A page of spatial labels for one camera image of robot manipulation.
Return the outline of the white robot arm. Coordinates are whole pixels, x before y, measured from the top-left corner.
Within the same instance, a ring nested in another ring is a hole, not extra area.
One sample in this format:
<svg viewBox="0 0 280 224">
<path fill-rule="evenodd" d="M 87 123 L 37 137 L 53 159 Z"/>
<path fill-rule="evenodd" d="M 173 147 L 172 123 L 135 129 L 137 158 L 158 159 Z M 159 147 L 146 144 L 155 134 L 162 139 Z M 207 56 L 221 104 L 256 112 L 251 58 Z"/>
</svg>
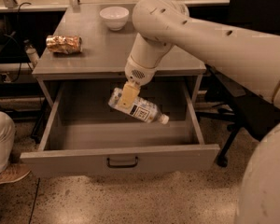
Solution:
<svg viewBox="0 0 280 224">
<path fill-rule="evenodd" d="M 141 0 L 138 32 L 125 68 L 121 106 L 132 105 L 161 58 L 176 45 L 280 109 L 280 36 L 191 18 L 172 0 Z M 280 224 L 280 123 L 256 147 L 245 169 L 234 224 Z"/>
</svg>

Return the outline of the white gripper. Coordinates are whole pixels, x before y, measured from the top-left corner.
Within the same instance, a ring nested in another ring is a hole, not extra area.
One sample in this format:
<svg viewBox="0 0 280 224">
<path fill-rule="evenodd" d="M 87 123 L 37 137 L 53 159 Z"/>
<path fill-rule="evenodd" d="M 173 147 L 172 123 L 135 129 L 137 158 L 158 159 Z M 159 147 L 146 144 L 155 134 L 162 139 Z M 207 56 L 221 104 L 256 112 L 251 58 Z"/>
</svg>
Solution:
<svg viewBox="0 0 280 224">
<path fill-rule="evenodd" d="M 148 84 L 157 71 L 155 62 L 138 62 L 129 56 L 125 65 L 125 76 L 128 81 L 124 84 L 119 106 L 130 108 L 138 96 L 141 86 Z"/>
</svg>

